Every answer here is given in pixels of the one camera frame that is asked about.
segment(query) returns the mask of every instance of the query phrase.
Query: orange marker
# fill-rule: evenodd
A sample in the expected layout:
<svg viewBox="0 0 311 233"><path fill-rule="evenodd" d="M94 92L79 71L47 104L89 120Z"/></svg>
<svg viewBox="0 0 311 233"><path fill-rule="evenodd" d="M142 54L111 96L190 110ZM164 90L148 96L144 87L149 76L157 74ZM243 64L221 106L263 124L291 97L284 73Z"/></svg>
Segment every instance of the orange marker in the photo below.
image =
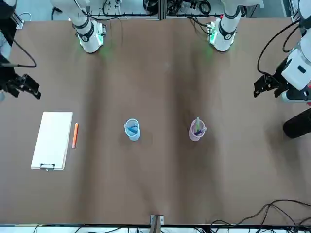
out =
<svg viewBox="0 0 311 233"><path fill-rule="evenodd" d="M74 134L73 134L73 141L72 141L72 148L76 149L76 142L77 142L77 136L78 136L78 128L79 124L75 124L74 126Z"/></svg>

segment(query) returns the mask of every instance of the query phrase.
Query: table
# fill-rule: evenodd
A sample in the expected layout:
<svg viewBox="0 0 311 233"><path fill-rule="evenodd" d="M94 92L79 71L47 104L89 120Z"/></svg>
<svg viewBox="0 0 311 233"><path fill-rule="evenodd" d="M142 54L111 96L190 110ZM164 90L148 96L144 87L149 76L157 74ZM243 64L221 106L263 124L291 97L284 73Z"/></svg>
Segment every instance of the table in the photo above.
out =
<svg viewBox="0 0 311 233"><path fill-rule="evenodd" d="M289 140L282 132L307 106L273 92L253 97L257 58L289 23L241 20L230 51L218 53L188 19L116 20L95 54L82 50L70 22L25 24L15 38L38 67L16 71L32 76L42 97L1 103L0 223L148 224L150 214L166 224L237 222L275 199L311 202L310 135ZM262 69L274 72L285 58L288 33L271 44ZM31 62L17 46L10 60ZM70 142L80 124L63 171L31 170L44 111L73 112ZM194 143L188 128L197 116L208 132ZM137 142L124 133L132 117ZM279 206L294 219L311 213ZM266 224L290 222L271 210Z"/></svg>

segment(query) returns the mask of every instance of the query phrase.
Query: clipboard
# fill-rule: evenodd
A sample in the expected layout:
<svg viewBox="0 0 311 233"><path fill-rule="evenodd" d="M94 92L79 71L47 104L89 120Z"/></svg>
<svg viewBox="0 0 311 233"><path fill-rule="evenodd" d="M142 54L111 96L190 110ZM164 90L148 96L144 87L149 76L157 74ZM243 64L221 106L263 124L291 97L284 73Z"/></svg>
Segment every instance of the clipboard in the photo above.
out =
<svg viewBox="0 0 311 233"><path fill-rule="evenodd" d="M43 112L31 169L64 170L72 112Z"/></svg>

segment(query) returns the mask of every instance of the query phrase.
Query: pen holder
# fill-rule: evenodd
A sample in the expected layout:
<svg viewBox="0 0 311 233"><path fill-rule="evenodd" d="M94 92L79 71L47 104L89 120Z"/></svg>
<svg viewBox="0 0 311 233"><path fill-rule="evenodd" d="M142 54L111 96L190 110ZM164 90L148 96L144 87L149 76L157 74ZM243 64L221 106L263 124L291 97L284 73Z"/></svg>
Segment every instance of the pen holder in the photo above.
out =
<svg viewBox="0 0 311 233"><path fill-rule="evenodd" d="M137 141L140 137L139 123L135 119L129 119L124 125L124 130L126 135L132 141Z"/></svg>
<svg viewBox="0 0 311 233"><path fill-rule="evenodd" d="M205 124L203 121L199 120L200 122L200 130L201 129L204 129L205 128ZM196 120L194 120L192 123L191 123L191 126L190 126L190 129L189 129L189 138L196 142L196 141L199 141L201 137L203 137L203 135L205 134L205 131L200 133L199 135L195 135L195 132L196 132Z"/></svg>

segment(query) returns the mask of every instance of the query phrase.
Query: clipboard clip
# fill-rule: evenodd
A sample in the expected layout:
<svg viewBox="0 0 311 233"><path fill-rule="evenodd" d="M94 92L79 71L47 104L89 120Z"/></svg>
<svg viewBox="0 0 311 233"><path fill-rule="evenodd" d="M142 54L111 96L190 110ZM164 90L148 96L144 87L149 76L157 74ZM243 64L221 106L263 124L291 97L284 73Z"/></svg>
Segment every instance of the clipboard clip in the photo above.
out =
<svg viewBox="0 0 311 233"><path fill-rule="evenodd" d="M55 169L55 164L40 164L40 170L54 170Z"/></svg>

